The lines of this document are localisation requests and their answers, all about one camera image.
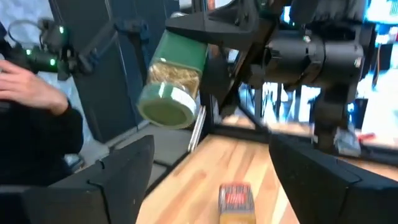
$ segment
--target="human hand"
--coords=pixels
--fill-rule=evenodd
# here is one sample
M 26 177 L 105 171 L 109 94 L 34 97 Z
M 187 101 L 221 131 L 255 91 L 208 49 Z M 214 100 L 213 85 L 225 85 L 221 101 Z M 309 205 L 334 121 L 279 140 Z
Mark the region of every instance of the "human hand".
M 50 110 L 54 115 L 68 108 L 67 97 L 32 72 L 0 60 L 0 100 Z

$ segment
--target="wooden table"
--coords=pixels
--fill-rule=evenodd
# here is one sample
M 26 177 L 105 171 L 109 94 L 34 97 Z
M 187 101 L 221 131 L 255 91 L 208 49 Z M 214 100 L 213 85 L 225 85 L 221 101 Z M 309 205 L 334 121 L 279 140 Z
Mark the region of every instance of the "wooden table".
M 231 117 L 226 122 L 250 126 L 246 118 Z M 270 124 L 270 127 L 301 135 L 309 133 L 308 128 L 295 124 Z M 398 180 L 395 167 L 347 161 Z M 251 184 L 258 224 L 299 223 L 276 176 L 268 145 L 208 136 L 144 200 L 137 224 L 218 223 L 218 188 L 221 183 L 231 181 Z

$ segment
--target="black jacket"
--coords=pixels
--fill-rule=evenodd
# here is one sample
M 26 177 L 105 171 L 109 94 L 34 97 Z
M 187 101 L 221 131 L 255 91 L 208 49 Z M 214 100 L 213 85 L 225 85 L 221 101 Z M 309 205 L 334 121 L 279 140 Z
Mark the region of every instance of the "black jacket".
M 54 116 L 47 110 L 13 105 L 0 113 L 0 184 L 50 185 L 70 175 L 65 154 L 83 144 L 81 114 L 68 107 Z

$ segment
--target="red label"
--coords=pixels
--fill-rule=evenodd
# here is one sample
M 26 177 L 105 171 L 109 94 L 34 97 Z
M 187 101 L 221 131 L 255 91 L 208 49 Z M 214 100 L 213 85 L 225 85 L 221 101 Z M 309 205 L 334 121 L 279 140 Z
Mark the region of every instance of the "red label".
M 246 203 L 246 194 L 244 193 L 235 193 L 235 194 L 226 194 L 225 200 L 227 204 L 232 205 L 243 205 Z

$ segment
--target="person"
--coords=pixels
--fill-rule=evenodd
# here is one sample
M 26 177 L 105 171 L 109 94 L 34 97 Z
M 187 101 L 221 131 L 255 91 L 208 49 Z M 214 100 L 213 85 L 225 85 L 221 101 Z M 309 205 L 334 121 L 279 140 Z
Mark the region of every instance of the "person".
M 65 154 L 83 144 L 81 114 L 32 72 L 0 60 L 0 185 L 47 186 L 71 174 Z

